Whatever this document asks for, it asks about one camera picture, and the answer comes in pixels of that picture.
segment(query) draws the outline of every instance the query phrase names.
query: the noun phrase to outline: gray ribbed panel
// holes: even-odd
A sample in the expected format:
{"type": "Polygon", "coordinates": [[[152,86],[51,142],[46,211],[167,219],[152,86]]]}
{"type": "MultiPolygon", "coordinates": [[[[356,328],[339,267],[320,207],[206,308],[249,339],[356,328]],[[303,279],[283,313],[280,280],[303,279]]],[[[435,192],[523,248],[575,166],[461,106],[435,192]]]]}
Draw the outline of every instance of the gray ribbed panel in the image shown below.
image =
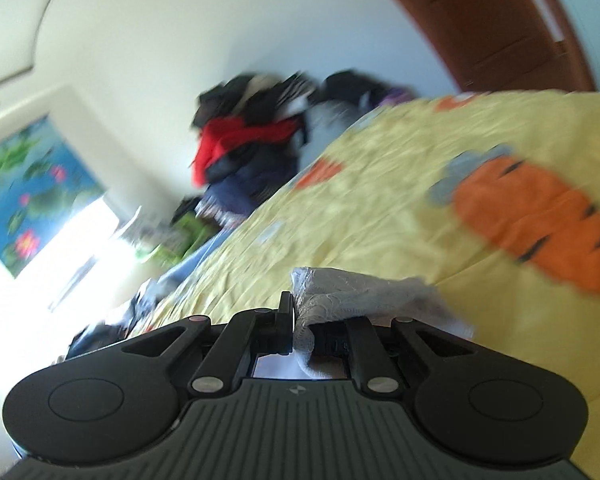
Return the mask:
{"type": "Polygon", "coordinates": [[[69,468],[22,460],[5,480],[576,480],[567,462],[493,471],[444,454],[394,402],[361,396],[350,381],[245,380],[199,400],[160,444],[117,464],[69,468]],[[306,390],[296,395],[291,389],[306,390]]]}

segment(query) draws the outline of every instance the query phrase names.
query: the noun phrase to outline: pile of clothes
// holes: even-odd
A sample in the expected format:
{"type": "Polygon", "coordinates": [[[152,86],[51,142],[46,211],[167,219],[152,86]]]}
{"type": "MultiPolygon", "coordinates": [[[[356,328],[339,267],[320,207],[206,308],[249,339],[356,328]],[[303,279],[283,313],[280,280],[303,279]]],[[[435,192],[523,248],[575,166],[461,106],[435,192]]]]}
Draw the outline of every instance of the pile of clothes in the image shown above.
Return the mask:
{"type": "Polygon", "coordinates": [[[404,88],[351,70],[323,85],[301,73],[284,81],[242,74],[200,94],[192,122],[200,129],[192,183],[208,188],[196,203],[197,215],[236,227],[363,114],[389,100],[411,99],[404,88]]]}

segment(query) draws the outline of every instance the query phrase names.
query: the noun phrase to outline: pink flower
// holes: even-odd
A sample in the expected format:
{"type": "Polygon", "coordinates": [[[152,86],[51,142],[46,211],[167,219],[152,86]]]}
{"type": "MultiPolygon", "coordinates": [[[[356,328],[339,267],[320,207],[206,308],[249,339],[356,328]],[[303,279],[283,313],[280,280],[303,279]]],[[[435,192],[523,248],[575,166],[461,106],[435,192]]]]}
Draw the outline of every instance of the pink flower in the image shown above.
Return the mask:
{"type": "Polygon", "coordinates": [[[62,182],[66,179],[66,170],[62,166],[54,166],[49,170],[49,174],[56,180],[62,182]]]}
{"type": "Polygon", "coordinates": [[[40,246],[40,238],[36,236],[33,229],[27,229],[18,238],[16,238],[16,252],[23,260],[32,257],[40,246]]]}

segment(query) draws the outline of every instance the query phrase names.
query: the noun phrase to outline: yellow bedsheet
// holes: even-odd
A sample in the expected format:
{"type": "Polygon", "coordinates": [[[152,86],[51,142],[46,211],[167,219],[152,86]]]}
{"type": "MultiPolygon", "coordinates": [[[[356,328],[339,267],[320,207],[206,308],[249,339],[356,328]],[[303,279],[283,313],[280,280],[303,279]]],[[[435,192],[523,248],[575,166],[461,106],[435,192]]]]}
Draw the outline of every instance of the yellow bedsheet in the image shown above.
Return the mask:
{"type": "Polygon", "coordinates": [[[423,276],[475,327],[475,342],[579,387],[590,413],[573,460],[600,480],[600,295],[489,245],[429,195],[460,153],[506,144],[600,211],[600,94],[418,100],[377,115],[327,148],[331,178],[280,190],[139,329],[190,314],[227,322],[239,310],[275,308],[296,266],[423,276]]]}

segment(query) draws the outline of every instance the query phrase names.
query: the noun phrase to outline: yellow blanket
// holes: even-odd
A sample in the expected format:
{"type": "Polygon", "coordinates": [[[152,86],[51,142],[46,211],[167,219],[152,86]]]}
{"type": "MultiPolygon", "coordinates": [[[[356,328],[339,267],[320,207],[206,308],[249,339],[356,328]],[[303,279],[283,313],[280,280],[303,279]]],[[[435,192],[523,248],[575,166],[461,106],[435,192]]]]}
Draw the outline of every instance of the yellow blanket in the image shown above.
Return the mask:
{"type": "MultiPolygon", "coordinates": [[[[239,310],[275,308],[297,266],[393,279],[422,276],[475,327],[475,342],[552,370],[579,387],[590,411],[573,460],[600,480],[600,279],[595,267],[600,262],[591,264],[593,270],[587,267],[588,254],[600,250],[600,233],[594,233],[600,230],[600,94],[506,92],[418,100],[376,115],[350,128],[327,148],[318,167],[258,209],[139,330],[190,314],[227,322],[239,310]],[[498,153],[489,150],[495,146],[512,163],[493,158],[498,153]],[[455,159],[468,150],[474,151],[455,159]],[[517,173],[515,161],[523,159],[527,173],[517,173]],[[512,182],[512,187],[485,183],[494,164],[504,164],[498,177],[506,175],[494,186],[512,182]],[[493,201],[501,200],[505,209],[520,202],[516,186],[526,186],[520,175],[532,182],[539,175],[538,182],[548,186],[539,185],[545,193],[572,190],[566,205],[547,213],[552,217],[548,228],[562,230],[562,238],[536,232],[547,216],[536,210],[525,219],[536,215],[538,221],[525,220],[524,228],[507,238],[518,224],[503,228],[493,201]],[[432,190],[445,177],[451,177],[445,180],[449,186],[432,190]],[[460,186],[464,195],[453,195],[460,186]],[[479,190],[476,204],[467,189],[479,190]],[[561,224],[570,214],[562,215],[560,208],[576,207],[587,197],[595,207],[585,205],[576,219],[598,222],[583,231],[583,237],[598,240],[586,241],[587,254],[579,259],[582,247],[576,244],[574,253],[568,241],[543,247],[580,236],[569,231],[573,222],[561,224]],[[485,217],[490,212],[493,219],[485,217]],[[527,239],[537,243],[525,247],[527,239]],[[569,254],[563,257],[565,243],[569,254]],[[577,261],[584,267],[572,276],[577,261]],[[578,280],[581,271],[584,285],[578,280]]],[[[528,197],[522,202],[515,208],[527,207],[528,197]]]]}

